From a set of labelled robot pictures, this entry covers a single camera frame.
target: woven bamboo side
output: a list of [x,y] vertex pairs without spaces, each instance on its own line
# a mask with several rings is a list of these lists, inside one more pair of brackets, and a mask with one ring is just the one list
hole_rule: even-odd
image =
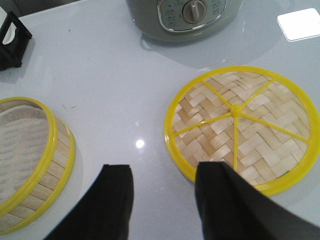
[[[236,148],[238,173],[256,185],[292,170],[308,148],[307,143],[292,135],[307,140],[310,137],[309,118],[300,100],[286,86],[270,80],[270,77],[256,73],[228,72],[204,80],[210,87],[202,82],[192,87],[177,105],[172,124],[172,132],[178,133],[174,140],[183,158],[194,168],[202,161],[225,161],[233,167],[233,117],[201,126],[196,124],[229,113],[230,108],[224,102],[230,106],[246,103],[241,111],[243,114],[290,134],[240,117]],[[179,134],[190,126],[194,127]]]
[[54,157],[41,181],[17,207],[0,218],[0,232],[9,229],[30,217],[39,209],[56,188],[69,159],[69,135],[63,123],[56,118],[58,139]]

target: silver knob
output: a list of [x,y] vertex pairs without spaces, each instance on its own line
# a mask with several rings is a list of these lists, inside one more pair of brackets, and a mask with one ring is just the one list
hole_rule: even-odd
[[201,0],[188,1],[182,9],[182,15],[187,23],[195,24],[206,15],[206,5]]

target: white countertop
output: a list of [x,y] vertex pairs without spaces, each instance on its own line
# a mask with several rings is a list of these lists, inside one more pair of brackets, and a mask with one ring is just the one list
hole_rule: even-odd
[[[103,164],[130,164],[134,206],[130,240],[201,240],[194,186],[167,151],[163,127],[171,100],[193,78],[232,65],[291,79],[320,109],[320,37],[289,42],[277,16],[318,0],[244,0],[222,31],[189,43],[142,36],[125,0],[82,0],[28,15],[33,34],[22,67],[0,72],[0,98],[46,104],[72,130],[76,162],[60,197],[34,223],[0,240],[41,240],[68,213]],[[136,147],[143,140],[142,148]],[[320,226],[320,161],[277,203]]]

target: control panel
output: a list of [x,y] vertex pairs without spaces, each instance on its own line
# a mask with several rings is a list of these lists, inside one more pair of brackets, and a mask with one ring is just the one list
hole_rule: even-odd
[[189,32],[218,20],[226,0],[159,0],[158,18],[170,32]]

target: woven bamboo lid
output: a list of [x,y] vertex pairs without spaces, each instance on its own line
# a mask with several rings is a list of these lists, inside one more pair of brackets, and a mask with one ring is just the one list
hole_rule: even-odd
[[195,181],[199,162],[224,161],[266,195],[311,169],[320,149],[320,117],[287,78],[249,66],[220,68],[188,83],[164,123],[168,150]]

